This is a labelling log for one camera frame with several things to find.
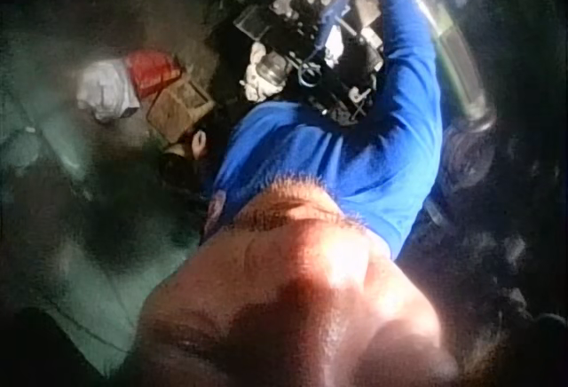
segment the brown box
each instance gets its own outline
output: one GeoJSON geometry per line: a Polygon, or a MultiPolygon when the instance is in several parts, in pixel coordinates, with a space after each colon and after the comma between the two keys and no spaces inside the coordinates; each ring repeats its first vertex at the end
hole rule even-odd
{"type": "Polygon", "coordinates": [[[160,92],[147,120],[170,143],[176,143],[214,106],[209,94],[185,74],[160,92]]]}

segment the floor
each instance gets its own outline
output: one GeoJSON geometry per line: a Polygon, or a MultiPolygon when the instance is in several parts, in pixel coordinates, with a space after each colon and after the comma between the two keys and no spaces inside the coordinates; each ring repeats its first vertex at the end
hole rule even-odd
{"type": "Polygon", "coordinates": [[[146,124],[147,107],[101,125],[77,109],[76,77],[93,60],[154,48],[176,53],[207,86],[217,67],[204,44],[209,6],[27,0],[15,7],[3,7],[0,304],[9,312],[45,309],[108,373],[129,349],[149,291],[195,251],[200,222],[157,177],[163,143],[146,124]]]}

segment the blue sleeve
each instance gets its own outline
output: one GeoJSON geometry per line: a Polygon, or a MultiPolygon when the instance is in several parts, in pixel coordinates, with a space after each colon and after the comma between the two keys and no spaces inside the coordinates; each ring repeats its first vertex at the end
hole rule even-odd
{"type": "Polygon", "coordinates": [[[365,120],[344,137],[344,207],[396,257],[438,173],[442,143],[436,54],[414,0],[381,0],[386,81],[365,120]]]}

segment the man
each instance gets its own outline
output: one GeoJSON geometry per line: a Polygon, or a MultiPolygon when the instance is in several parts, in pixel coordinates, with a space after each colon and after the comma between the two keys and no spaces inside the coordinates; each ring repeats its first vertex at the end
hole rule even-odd
{"type": "Polygon", "coordinates": [[[449,382],[438,316],[394,263],[438,170],[435,52],[414,0],[381,0],[387,79],[345,130],[265,103],[235,128],[199,252],[146,300],[129,385],[449,382]]]}

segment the blue shirt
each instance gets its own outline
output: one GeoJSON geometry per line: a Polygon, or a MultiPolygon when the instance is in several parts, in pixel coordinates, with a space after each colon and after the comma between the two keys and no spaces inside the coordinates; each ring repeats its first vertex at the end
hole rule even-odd
{"type": "Polygon", "coordinates": [[[213,234],[276,178],[316,178],[394,259],[438,173],[442,143],[435,52],[414,0],[381,0],[386,82],[367,117],[340,127],[297,103],[263,103],[237,125],[212,193],[213,234]]]}

